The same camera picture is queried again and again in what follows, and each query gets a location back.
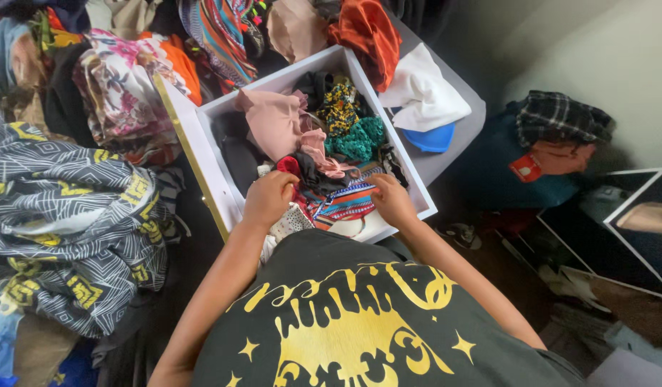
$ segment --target yellow and gray patterned fabric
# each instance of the yellow and gray patterned fabric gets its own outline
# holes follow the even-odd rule
[[[172,214],[152,171],[0,125],[0,303],[109,335],[138,288],[158,291]]]

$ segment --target white drawer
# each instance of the white drawer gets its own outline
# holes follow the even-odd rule
[[[367,76],[362,71],[359,61],[352,50],[342,46],[333,46],[312,55],[298,63],[288,66],[272,75],[257,80],[246,86],[247,89],[268,92],[281,92],[291,89],[295,82],[306,72],[324,70],[327,72],[343,72],[355,84],[357,91],[365,96],[371,109],[383,119],[388,142],[395,147],[395,154],[400,159],[404,173],[409,183],[409,195],[417,209],[420,219],[437,212],[429,192],[412,165],[403,144],[400,142],[395,128],[381,107],[376,93],[373,91]],[[212,212],[216,225],[223,237],[233,226],[240,222],[245,207],[245,198],[236,188],[223,160],[220,148],[212,135],[211,123],[221,114],[234,111],[234,100],[237,93],[229,93],[223,97],[197,107],[172,84],[161,76],[154,76],[154,83],[162,96],[168,115],[171,117],[176,132],[188,156],[190,165],[204,194],[207,206]],[[374,243],[395,233],[397,230],[389,226],[377,211],[365,216],[366,226],[361,233],[361,221],[350,220],[337,222],[330,231],[343,235],[354,235],[353,239],[361,242]]]

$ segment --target plaid shirt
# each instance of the plaid shirt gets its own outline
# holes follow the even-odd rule
[[[578,144],[608,142],[612,118],[601,109],[574,101],[562,93],[531,90],[517,114],[517,135],[523,147],[537,140]]]

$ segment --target colorful striped fabric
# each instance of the colorful striped fabric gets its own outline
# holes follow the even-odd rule
[[[372,173],[386,173],[377,162],[371,161],[357,165],[361,176],[350,180],[348,188],[339,189],[326,198],[311,191],[304,192],[309,199],[308,212],[312,214],[314,226],[327,230],[339,220],[361,219],[374,210],[371,193],[378,191],[375,185],[365,182]]]
[[[254,0],[178,0],[178,11],[185,31],[209,56],[221,78],[237,87],[252,82],[257,69],[249,64],[241,19]]]

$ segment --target rust orange satin fabric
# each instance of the rust orange satin fabric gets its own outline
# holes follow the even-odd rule
[[[374,89],[386,91],[403,40],[379,0],[343,0],[338,22],[329,25],[328,41],[352,48]]]

